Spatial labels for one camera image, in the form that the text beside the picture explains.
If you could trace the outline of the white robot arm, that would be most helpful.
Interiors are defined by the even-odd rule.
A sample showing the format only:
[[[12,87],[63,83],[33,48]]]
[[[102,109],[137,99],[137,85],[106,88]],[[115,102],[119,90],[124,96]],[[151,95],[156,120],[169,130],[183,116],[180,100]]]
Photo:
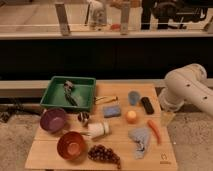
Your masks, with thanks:
[[[204,82],[207,72],[200,64],[189,64],[168,72],[158,99],[165,112],[177,112],[186,101],[213,117],[213,90]]]

